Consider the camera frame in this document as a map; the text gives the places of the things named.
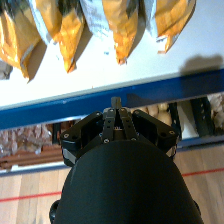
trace packaged food bag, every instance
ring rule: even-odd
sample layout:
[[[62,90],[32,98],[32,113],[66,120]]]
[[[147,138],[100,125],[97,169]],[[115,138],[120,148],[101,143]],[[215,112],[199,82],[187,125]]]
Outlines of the packaged food bag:
[[[117,62],[130,53],[138,26],[138,0],[80,0],[90,31],[105,40],[114,38]]]
[[[75,52],[79,44],[84,17],[79,0],[29,0],[38,31],[49,44],[59,43],[66,72],[75,68]]]
[[[196,0],[144,0],[146,26],[166,53],[177,40],[193,12]]]
[[[104,13],[102,0],[80,0],[89,30],[101,40],[108,37],[109,24]]]
[[[27,79],[27,64],[40,39],[28,0],[0,1],[0,58]]]
[[[113,31],[118,64],[124,64],[138,27],[138,0],[102,0],[105,16]]]

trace blurry background object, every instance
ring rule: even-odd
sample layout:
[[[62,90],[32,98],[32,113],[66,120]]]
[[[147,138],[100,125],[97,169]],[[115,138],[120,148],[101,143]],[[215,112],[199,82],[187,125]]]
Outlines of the blurry background object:
[[[52,144],[52,125],[35,125],[0,131],[0,158],[17,151],[40,153],[44,145]]]
[[[11,71],[12,66],[0,60],[0,80],[9,79]]]

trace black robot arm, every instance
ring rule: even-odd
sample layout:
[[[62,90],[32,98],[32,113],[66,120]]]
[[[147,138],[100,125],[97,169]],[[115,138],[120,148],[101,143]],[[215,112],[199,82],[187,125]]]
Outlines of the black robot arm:
[[[72,169],[51,223],[203,223],[184,180],[166,153],[175,129],[121,106],[94,112],[61,135]]]

